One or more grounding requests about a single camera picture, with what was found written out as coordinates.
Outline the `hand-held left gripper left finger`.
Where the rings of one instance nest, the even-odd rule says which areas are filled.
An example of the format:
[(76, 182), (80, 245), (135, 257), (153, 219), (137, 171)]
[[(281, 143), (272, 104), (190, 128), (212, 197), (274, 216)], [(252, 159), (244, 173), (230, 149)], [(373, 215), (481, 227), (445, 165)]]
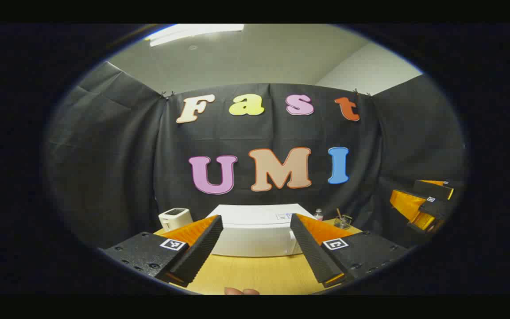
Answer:
[(103, 250), (109, 258), (155, 279), (186, 288), (223, 231), (220, 215), (160, 235), (142, 232)]

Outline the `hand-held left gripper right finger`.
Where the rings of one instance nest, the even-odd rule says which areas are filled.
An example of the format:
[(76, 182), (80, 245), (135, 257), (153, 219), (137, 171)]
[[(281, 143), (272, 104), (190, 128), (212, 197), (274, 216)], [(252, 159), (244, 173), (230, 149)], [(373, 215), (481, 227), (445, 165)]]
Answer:
[(324, 288), (363, 280), (410, 252), (369, 231), (342, 230), (301, 214), (292, 215), (290, 228)]

